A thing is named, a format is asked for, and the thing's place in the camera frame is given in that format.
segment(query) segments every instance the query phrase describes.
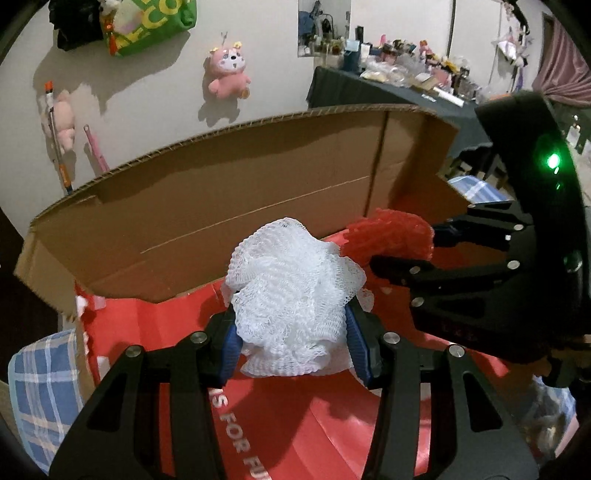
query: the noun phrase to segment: mirror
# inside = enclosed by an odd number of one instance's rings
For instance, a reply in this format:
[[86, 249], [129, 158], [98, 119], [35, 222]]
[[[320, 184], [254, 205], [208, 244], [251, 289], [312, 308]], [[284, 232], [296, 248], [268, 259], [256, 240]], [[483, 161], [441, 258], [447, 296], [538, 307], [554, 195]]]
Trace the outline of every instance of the mirror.
[[350, 12], [351, 0], [298, 0], [298, 56], [340, 52]]

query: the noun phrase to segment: pink plush toy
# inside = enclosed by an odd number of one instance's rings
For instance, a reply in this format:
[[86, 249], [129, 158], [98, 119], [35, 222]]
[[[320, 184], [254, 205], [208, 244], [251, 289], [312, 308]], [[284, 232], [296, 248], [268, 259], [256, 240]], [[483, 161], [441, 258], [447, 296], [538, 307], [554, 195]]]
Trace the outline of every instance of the pink plush toy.
[[230, 95], [248, 98], [250, 78], [244, 73], [246, 61], [241, 53], [242, 44], [236, 42], [233, 48], [214, 48], [210, 53], [209, 72], [216, 78], [209, 84], [209, 91], [217, 98]]
[[[55, 99], [53, 115], [56, 119], [57, 142], [60, 144], [60, 151], [63, 155], [74, 148], [74, 110], [70, 105], [70, 93], [67, 90], [62, 91]], [[46, 136], [51, 138], [51, 129], [47, 114], [41, 114], [41, 123]]]

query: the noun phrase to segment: pink curtain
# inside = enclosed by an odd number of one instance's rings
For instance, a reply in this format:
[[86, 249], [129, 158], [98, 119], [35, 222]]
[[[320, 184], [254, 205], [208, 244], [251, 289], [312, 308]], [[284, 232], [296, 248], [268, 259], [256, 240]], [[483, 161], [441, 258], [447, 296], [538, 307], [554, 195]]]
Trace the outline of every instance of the pink curtain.
[[568, 105], [591, 106], [591, 72], [564, 27], [554, 20], [552, 45], [533, 83], [536, 92]]

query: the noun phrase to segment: pink handle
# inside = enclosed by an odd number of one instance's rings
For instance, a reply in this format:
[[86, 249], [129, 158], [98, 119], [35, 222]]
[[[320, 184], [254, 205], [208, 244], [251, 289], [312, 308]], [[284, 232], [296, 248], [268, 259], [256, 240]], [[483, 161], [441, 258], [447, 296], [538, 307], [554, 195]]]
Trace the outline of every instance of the pink handle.
[[105, 160], [103, 154], [100, 151], [99, 143], [97, 142], [96, 137], [92, 133], [90, 133], [90, 127], [88, 125], [84, 126], [84, 132], [88, 137], [88, 143], [90, 144], [92, 154], [96, 157], [97, 161], [99, 162], [100, 169], [103, 173], [108, 172], [110, 168], [107, 165], [107, 161]]

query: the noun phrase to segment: cardboard flap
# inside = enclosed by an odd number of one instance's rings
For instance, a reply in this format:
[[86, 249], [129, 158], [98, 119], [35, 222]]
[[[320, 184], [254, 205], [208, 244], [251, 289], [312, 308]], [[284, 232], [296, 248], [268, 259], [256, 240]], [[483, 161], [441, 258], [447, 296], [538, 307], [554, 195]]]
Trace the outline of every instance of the cardboard flap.
[[[431, 127], [449, 138], [434, 142]], [[72, 312], [74, 278], [105, 297], [167, 300], [224, 276], [233, 249], [265, 223], [292, 216], [323, 237], [388, 206], [406, 165], [425, 160], [418, 146], [432, 144], [429, 166], [418, 170], [432, 176], [454, 132], [418, 107], [371, 105], [201, 135], [47, 209], [33, 220], [15, 273], [62, 312]]]
[[[392, 129], [401, 129], [389, 124]], [[440, 152], [452, 146], [456, 129], [437, 118], [425, 117], [420, 140], [414, 144], [413, 158], [400, 168], [395, 179], [390, 179], [388, 206], [405, 196], [413, 198], [415, 208], [407, 211], [422, 216], [429, 223], [444, 222], [447, 218], [466, 213], [468, 202], [440, 176], [443, 162]]]
[[14, 274], [58, 312], [76, 316], [74, 277], [29, 230]]

